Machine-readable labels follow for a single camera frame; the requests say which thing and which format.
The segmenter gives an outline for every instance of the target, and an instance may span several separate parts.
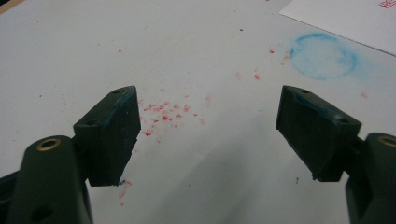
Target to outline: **blue ink stain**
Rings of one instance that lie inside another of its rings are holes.
[[[316,80],[345,77],[358,64],[357,55],[337,38],[320,33],[297,38],[290,51],[290,60],[300,74]]]

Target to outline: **white tabletop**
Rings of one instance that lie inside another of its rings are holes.
[[[30,0],[1,14],[0,175],[135,85],[132,186],[90,188],[95,223],[348,223],[347,175],[313,181],[276,130],[281,88],[336,105],[363,139],[396,134],[396,58],[278,15],[289,2]],[[165,102],[172,120],[146,108]]]

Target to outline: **red crumbs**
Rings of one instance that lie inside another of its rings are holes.
[[[205,106],[209,108],[212,105],[212,95],[208,94],[205,99]]]
[[[153,109],[155,106],[156,106],[156,105],[149,105],[149,106],[146,106],[143,110],[144,110],[144,111],[148,111],[148,110]]]
[[[183,111],[184,112],[189,112],[190,109],[191,109],[191,107],[189,105],[185,105],[184,108],[183,108]]]
[[[367,95],[367,92],[365,92],[365,91],[363,91],[362,93],[361,93],[361,97],[363,97],[364,99],[369,99],[369,96]]]
[[[285,62],[290,60],[290,54],[288,52],[285,53],[285,57],[283,57],[283,60],[280,62],[280,64],[285,65]]]
[[[143,134],[145,134],[147,137],[149,137],[150,135],[152,135],[154,131],[151,129],[147,129],[146,131],[143,132]]]
[[[199,121],[201,122],[202,125],[206,124],[206,119],[200,118]]]
[[[237,73],[235,73],[235,77],[236,77],[236,78],[238,78],[239,80],[241,80],[241,78],[242,78],[241,74],[240,74],[240,73],[238,73],[238,72],[237,72]]]
[[[170,119],[168,118],[168,116],[163,115],[163,121],[166,121],[166,120],[170,120]]]
[[[127,190],[129,187],[132,186],[132,182],[129,181],[129,180],[124,180],[124,181],[122,181],[121,184],[122,184],[122,190],[120,190],[119,199],[120,199],[120,204],[121,204],[121,206],[124,206],[124,205],[125,205],[125,202],[122,200],[122,198],[125,196],[126,190]]]

